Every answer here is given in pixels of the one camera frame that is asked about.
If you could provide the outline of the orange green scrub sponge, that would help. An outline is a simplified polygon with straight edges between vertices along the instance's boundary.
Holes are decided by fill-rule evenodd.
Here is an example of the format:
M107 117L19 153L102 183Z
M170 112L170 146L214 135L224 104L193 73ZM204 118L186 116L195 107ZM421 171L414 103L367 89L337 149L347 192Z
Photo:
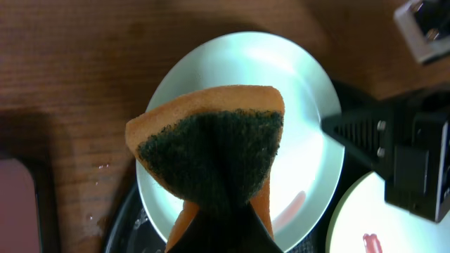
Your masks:
M231 85L179 96L127 122L125 141L165 190L225 219L251 204L274 240L270 171L285 105L272 86Z

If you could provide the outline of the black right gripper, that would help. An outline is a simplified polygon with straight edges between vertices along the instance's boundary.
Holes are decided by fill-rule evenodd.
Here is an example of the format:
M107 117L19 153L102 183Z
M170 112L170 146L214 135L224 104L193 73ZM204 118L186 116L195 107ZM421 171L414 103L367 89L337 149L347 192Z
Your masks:
M421 90L392 109L369 107L321 120L322 130L385 178L386 203L439 223L449 211L449 90Z

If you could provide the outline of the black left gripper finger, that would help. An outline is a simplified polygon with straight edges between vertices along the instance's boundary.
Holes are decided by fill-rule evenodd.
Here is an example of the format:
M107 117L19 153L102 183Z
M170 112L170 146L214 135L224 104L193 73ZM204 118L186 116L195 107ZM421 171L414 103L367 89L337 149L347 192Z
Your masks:
M190 202L174 224L166 253L281 253L262 220L247 204L218 219Z

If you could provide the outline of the mint green plate top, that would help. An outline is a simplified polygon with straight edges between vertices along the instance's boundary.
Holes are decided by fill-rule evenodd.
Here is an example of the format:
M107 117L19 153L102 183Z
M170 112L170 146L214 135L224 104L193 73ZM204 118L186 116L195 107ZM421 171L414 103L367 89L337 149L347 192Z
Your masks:
M226 84L272 86L283 97L270 215L276 244L288 252L319 222L341 175L345 149L321 130L323 118L340 113L338 96L324 69L297 44L264 32L236 32L184 56L161 81L148 108Z

